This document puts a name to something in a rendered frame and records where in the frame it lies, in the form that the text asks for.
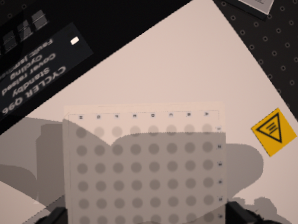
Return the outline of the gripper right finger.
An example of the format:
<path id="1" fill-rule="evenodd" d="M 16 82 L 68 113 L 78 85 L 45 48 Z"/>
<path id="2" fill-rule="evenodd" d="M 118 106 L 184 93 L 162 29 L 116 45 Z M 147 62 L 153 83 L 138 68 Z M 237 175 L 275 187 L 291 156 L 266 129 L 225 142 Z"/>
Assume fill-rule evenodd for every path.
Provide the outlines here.
<path id="1" fill-rule="evenodd" d="M 225 204 L 225 224 L 282 224 L 273 220 L 263 220 L 253 211 L 244 209 L 236 201 Z"/>

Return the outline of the dark grey perforated base plate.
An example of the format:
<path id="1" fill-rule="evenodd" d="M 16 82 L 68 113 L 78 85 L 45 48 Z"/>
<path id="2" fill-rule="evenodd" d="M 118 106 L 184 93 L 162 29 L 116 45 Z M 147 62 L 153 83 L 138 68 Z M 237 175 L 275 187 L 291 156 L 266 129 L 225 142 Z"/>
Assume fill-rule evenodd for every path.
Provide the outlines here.
<path id="1" fill-rule="evenodd" d="M 36 0 L 0 0 L 0 26 Z M 298 122 L 298 0 L 274 0 L 261 19 L 213 0 Z"/>

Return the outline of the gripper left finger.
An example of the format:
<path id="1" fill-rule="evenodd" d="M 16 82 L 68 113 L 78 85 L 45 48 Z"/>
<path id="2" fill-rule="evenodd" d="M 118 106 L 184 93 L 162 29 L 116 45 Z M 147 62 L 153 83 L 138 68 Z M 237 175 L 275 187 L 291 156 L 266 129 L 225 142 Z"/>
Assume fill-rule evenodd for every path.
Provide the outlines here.
<path id="1" fill-rule="evenodd" d="M 68 224 L 68 209 L 56 207 L 48 216 L 40 218 L 34 224 Z"/>

